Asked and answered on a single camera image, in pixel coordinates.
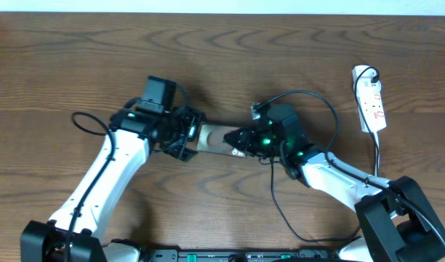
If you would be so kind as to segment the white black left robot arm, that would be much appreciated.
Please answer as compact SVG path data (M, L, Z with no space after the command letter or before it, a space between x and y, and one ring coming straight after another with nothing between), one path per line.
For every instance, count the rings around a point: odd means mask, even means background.
M103 244L121 195L147 162L160 152L189 161L203 112L182 106L171 111L120 109L104 126L105 140L75 191L46 223L30 221L20 237L22 261L144 261L140 246L127 239Z

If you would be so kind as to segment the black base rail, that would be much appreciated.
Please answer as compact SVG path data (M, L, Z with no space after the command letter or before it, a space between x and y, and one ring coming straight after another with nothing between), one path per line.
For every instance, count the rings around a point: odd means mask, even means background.
M149 249L142 254L145 262L263 262L263 261L340 261L328 250L172 250Z

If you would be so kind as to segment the white power strip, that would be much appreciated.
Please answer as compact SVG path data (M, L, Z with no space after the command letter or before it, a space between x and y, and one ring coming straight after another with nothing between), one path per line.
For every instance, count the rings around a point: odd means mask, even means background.
M357 65L352 70L353 91L356 92L358 116L363 132L377 133L386 128L385 110L382 104L381 81L376 69L369 65Z

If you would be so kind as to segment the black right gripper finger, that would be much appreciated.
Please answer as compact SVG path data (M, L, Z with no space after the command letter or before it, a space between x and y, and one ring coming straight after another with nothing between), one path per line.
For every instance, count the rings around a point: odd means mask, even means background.
M231 146L243 146L249 139L250 127L232 130L223 136L223 141Z
M248 145L243 145L238 148L233 147L230 150L230 155L239 157L239 158L247 158L247 157L253 157L254 154L250 151L250 147Z

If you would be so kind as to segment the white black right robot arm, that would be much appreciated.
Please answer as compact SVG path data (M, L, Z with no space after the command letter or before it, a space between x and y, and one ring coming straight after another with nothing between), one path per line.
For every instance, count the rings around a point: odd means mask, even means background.
M338 255L347 261L439 261L445 228L418 183L376 177L340 161L308 140L291 105L252 106L256 123L225 134L237 150L278 158L286 174L354 211L363 236Z

